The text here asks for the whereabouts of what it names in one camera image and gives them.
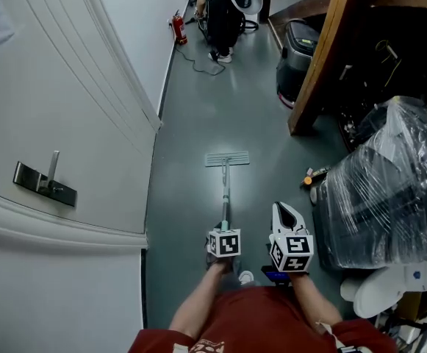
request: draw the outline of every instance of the white sneaker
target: white sneaker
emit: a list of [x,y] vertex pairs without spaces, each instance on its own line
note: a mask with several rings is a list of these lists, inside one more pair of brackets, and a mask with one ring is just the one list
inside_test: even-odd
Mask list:
[[248,282],[254,281],[254,275],[250,271],[243,271],[239,276],[239,281],[241,285],[245,285]]
[[208,54],[208,58],[218,63],[230,63],[233,59],[230,54],[227,56],[221,56],[219,52],[211,51]]

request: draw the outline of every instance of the black pants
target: black pants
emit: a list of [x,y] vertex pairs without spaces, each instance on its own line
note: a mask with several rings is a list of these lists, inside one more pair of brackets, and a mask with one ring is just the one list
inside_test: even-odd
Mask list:
[[229,47],[235,45],[240,34],[243,14],[231,0],[210,0],[208,9],[208,35],[212,45],[221,56],[229,54]]

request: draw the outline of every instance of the plastic-wrapped object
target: plastic-wrapped object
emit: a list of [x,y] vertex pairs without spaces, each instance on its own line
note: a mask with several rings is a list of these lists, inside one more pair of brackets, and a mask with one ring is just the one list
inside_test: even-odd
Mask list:
[[394,97],[380,108],[363,123],[381,128],[318,188],[318,248],[333,268],[427,261],[427,106]]

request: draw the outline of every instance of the green floor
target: green floor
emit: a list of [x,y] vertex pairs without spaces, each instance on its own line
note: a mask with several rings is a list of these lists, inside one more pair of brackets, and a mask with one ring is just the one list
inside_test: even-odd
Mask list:
[[[195,24],[187,26],[187,37],[181,50],[197,59],[196,67],[217,70]],[[279,50],[266,26],[241,36],[234,50],[233,62],[215,77],[194,72],[179,53],[173,59],[146,219],[150,328],[169,325],[205,270],[205,236],[219,222],[222,207],[221,169],[204,167],[206,153],[250,153],[250,165],[232,168],[232,225],[242,231],[243,269],[263,285],[271,285],[260,268],[270,264],[265,244],[272,204],[293,206],[313,232],[312,205],[300,181],[309,167],[333,165],[346,154],[328,116],[317,120],[312,137],[289,136],[290,110],[275,92]],[[339,295],[341,274],[324,271],[317,257],[310,272],[321,291],[350,315],[351,305]]]

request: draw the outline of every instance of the white door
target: white door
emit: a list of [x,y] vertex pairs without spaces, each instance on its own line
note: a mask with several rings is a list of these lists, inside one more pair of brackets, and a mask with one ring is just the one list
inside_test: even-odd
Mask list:
[[[156,124],[84,0],[0,0],[0,196],[73,221],[143,232]],[[18,161],[78,192],[69,207],[13,184]]]

